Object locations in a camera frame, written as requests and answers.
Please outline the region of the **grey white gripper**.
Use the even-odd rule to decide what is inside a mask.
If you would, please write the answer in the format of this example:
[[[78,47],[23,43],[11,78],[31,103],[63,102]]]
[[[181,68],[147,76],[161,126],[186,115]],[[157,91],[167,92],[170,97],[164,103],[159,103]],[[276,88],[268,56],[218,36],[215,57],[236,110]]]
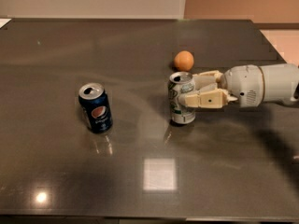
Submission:
[[[263,100],[263,73],[256,65],[236,66],[224,74],[212,70],[192,77],[196,91],[178,97],[186,107],[222,108],[236,100],[241,107],[255,107]],[[226,90],[219,89],[220,84]]]

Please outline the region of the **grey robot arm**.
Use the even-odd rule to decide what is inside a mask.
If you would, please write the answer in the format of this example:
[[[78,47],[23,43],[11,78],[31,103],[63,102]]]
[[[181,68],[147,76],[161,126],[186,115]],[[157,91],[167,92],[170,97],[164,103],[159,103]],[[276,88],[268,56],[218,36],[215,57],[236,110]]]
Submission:
[[[181,94],[181,105],[192,108],[222,108],[230,102],[256,107],[262,102],[294,105],[298,102],[299,68],[283,63],[242,65],[224,73],[218,70],[194,74],[195,90]]]

